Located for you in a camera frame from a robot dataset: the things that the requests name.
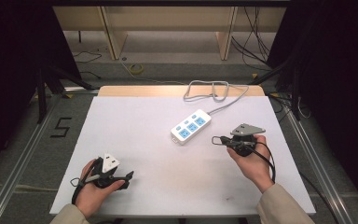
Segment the power strip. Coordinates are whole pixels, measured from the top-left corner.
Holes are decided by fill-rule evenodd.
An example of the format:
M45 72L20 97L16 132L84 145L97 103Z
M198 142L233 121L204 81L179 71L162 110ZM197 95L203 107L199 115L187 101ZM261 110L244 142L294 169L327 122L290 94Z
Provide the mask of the power strip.
M202 110L197 110L182 122L171 129L171 136L174 143L184 145L194 135L211 123L211 116Z

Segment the white table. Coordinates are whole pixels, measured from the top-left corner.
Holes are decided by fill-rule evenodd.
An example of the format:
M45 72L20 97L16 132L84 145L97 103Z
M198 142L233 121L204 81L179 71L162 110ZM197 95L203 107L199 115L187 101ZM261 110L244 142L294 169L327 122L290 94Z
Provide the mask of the white table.
M276 163L276 182L283 185L308 214L315 210L298 174L282 130L266 96L245 96L212 115L212 123L184 146L170 130L196 111L221 104L212 99L185 103L182 97L95 97L50 213L71 202L70 180L104 152L120 160L116 175L134 171L128 189L104 202L98 215L114 217L244 217L257 214L261 196L225 147L212 136L230 136L241 123L263 133Z

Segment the sleeve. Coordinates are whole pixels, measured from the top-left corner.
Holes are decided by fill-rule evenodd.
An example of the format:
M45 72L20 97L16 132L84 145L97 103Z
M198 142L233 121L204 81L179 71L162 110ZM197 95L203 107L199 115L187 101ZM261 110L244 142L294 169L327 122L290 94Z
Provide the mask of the sleeve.
M296 200L279 184L263 193L257 212L263 224L313 223Z
M67 204L60 213L50 222L50 224L89 224L83 213L72 204Z

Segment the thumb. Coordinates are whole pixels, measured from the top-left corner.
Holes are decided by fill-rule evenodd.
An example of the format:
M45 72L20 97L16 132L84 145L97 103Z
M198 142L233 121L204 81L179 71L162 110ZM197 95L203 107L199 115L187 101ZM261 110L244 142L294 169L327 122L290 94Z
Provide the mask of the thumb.
M126 181L125 180L118 180L113 182L113 184L111 184L109 187L107 187L105 190L106 194L110 194L114 191L116 191L117 189L119 189Z

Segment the human hand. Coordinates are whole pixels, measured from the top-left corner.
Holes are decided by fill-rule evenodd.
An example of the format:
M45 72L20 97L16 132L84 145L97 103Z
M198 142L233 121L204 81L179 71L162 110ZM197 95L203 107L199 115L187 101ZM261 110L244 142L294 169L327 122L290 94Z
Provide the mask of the human hand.
M256 142L266 144L266 137L264 135L255 134L254 137ZM269 150L263 144L256 144L255 150L269 160ZM274 184L269 176L269 165L259 156L251 153L249 156L243 157L229 147L227 152L240 167L243 175L252 180L262 193Z
M89 161L89 163L87 163L87 165L83 168L80 179L85 176L86 172L94 161L95 160ZM79 192L75 205L81 211L81 213L83 213L85 218L89 218L92 214L100 209L106 197L113 191L119 189L124 183L124 180L118 180L105 189L100 189L92 183L86 184Z

